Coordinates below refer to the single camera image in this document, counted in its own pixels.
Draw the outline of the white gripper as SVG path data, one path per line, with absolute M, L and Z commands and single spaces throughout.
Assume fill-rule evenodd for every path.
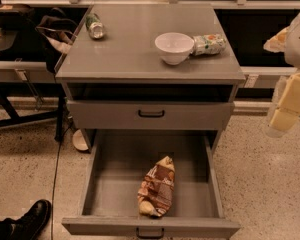
M 266 41 L 263 49 L 278 53 L 285 51 L 288 28 L 283 28 Z M 279 138 L 286 134 L 300 119 L 300 70 L 289 78 L 281 77 L 276 84 L 268 110 L 266 134 Z

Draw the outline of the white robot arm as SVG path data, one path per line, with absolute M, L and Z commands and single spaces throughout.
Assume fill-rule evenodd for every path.
M 289 77 L 279 78 L 268 110 L 266 134 L 278 138 L 300 119 L 300 12 L 288 27 L 266 42 L 264 49 L 283 52 L 286 63 L 296 68 Z

